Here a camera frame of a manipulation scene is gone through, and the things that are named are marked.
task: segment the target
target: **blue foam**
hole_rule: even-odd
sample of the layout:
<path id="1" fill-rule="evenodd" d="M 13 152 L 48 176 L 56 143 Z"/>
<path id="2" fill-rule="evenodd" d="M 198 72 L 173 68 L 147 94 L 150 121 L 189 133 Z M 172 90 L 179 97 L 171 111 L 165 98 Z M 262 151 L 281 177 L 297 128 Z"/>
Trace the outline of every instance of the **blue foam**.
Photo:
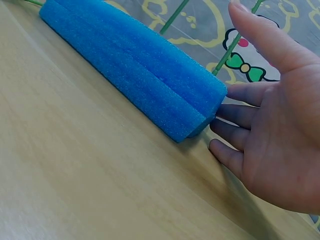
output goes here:
<path id="1" fill-rule="evenodd" d="M 179 48 L 102 0 L 47 0 L 39 14 L 177 143 L 199 134 L 227 94 Z"/>

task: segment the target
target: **table surface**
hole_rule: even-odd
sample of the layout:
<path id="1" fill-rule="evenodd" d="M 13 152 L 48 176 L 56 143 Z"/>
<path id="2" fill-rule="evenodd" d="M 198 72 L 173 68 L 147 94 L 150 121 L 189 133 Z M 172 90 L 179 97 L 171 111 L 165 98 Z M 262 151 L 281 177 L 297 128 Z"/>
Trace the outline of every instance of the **table surface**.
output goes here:
<path id="1" fill-rule="evenodd" d="M 38 16 L 0 0 L 2 240 L 319 239 L 170 141 Z"/>

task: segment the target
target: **green stick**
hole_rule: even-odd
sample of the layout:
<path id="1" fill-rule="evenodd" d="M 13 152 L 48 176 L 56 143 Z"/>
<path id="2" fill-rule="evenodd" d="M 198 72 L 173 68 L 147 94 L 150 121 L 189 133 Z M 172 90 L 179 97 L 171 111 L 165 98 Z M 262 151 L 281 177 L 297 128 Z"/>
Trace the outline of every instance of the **green stick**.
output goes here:
<path id="1" fill-rule="evenodd" d="M 34 0 L 24 0 L 24 1 L 41 6 L 41 7 L 44 5 L 43 3 L 39 2 L 39 1 L 34 1 Z"/>
<path id="2" fill-rule="evenodd" d="M 252 8 L 251 12 L 255 14 L 260 7 L 261 3 L 264 2 L 265 0 L 258 0 L 254 7 Z M 235 49 L 236 45 L 238 44 L 239 40 L 241 38 L 241 35 L 238 33 L 233 42 L 231 43 L 229 49 L 226 51 L 218 65 L 215 67 L 215 69 L 212 71 L 212 74 L 217 76 L 218 72 L 221 70 L 222 66 L 226 63 L 228 58 L 230 57 L 232 51 Z"/>
<path id="3" fill-rule="evenodd" d="M 161 35 L 163 35 L 168 30 L 170 25 L 174 22 L 174 20 L 177 18 L 177 16 L 182 11 L 182 9 L 184 9 L 184 7 L 187 5 L 188 2 L 189 2 L 189 0 L 183 0 L 183 2 L 180 4 L 180 6 L 175 10 L 173 15 L 169 18 L 169 20 L 166 22 L 166 24 L 160 30 Z"/>

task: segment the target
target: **yellow outline drawing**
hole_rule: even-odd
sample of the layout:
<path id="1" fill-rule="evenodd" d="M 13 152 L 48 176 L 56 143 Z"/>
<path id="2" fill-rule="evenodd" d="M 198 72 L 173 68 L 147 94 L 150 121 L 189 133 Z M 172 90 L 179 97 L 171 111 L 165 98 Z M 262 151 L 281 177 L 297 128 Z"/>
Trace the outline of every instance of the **yellow outline drawing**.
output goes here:
<path id="1" fill-rule="evenodd" d="M 149 25 L 149 28 L 154 30 L 158 24 L 165 25 L 165 22 L 161 19 L 159 15 L 165 15 L 168 13 L 168 7 L 166 5 L 166 0 L 144 0 L 142 4 L 143 11 L 149 15 L 153 21 Z M 226 27 L 225 22 L 222 17 L 221 12 L 217 8 L 217 6 L 212 2 L 212 0 L 203 0 L 203 2 L 209 7 L 211 12 L 213 13 L 213 16 L 215 17 L 218 30 L 217 35 L 218 37 L 215 39 L 212 39 L 210 41 L 202 41 L 200 39 L 190 39 L 185 37 L 180 37 L 178 39 L 170 38 L 168 41 L 172 44 L 190 44 L 190 45 L 200 45 L 205 48 L 213 48 L 219 44 L 221 44 L 225 38 L 226 33 Z M 155 15 L 151 10 L 148 9 L 149 3 L 157 4 L 161 7 L 161 12 L 159 15 Z"/>
<path id="2" fill-rule="evenodd" d="M 106 0 L 105 2 L 107 2 L 108 4 L 114 6 L 115 8 L 117 8 L 117 9 L 121 10 L 122 12 L 129 15 L 127 10 L 125 10 L 125 8 L 123 6 L 121 6 L 119 3 L 115 2 L 115 1 L 111 1 L 111 0 Z"/>
<path id="3" fill-rule="evenodd" d="M 151 24 L 149 25 L 149 28 L 154 30 L 158 24 L 165 25 L 165 22 L 162 20 L 162 18 L 159 15 L 155 15 L 152 11 L 149 10 L 148 6 L 149 3 L 153 3 L 156 5 L 159 5 L 161 7 L 161 12 L 159 12 L 160 15 L 166 15 L 168 13 L 168 6 L 166 5 L 167 0 L 144 0 L 142 4 L 142 10 L 153 19 Z"/>
<path id="4" fill-rule="evenodd" d="M 289 4 L 293 8 L 294 12 L 285 10 L 283 2 Z M 291 29 L 291 18 L 299 18 L 300 16 L 299 9 L 294 3 L 290 2 L 289 0 L 280 0 L 278 6 L 280 10 L 285 14 L 285 25 L 282 30 L 288 33 Z"/>
<path id="5" fill-rule="evenodd" d="M 212 72 L 217 65 L 218 65 L 217 62 L 210 62 L 206 65 L 206 69 L 209 72 Z M 222 68 L 225 69 L 230 76 L 230 80 L 225 81 L 227 84 L 233 85 L 233 84 L 243 84 L 244 83 L 243 81 L 237 81 L 236 75 L 231 68 L 228 68 L 226 65 L 223 65 Z"/>
<path id="6" fill-rule="evenodd" d="M 309 18 L 310 20 L 313 22 L 313 24 L 320 29 L 320 23 L 316 21 L 315 16 L 319 15 L 320 16 L 320 6 L 316 7 L 311 0 L 306 0 L 306 2 L 310 5 L 310 7 L 313 9 L 310 13 L 309 13 Z"/>

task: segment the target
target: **palm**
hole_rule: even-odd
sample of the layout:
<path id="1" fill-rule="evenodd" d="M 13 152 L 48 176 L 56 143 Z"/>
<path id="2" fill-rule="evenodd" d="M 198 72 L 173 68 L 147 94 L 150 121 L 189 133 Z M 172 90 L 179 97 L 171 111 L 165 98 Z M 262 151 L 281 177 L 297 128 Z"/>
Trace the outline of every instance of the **palm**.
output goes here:
<path id="1" fill-rule="evenodd" d="M 217 116 L 235 125 L 216 119 L 211 129 L 235 149 L 214 139 L 210 150 L 256 196 L 320 214 L 320 58 L 268 20 L 230 6 L 240 34 L 278 68 L 281 81 L 230 86 L 228 97 L 249 106 L 220 107 Z"/>
<path id="2" fill-rule="evenodd" d="M 320 87 L 294 86 L 293 78 L 300 85 L 297 76 L 284 75 L 262 98 L 244 145 L 242 181 L 257 196 L 303 212 L 301 200 L 313 198 L 308 189 L 320 190 L 315 177 L 320 169 L 319 142 L 315 141 L 319 139 L 315 130 L 320 129 L 320 107 L 314 107 L 320 106 Z"/>

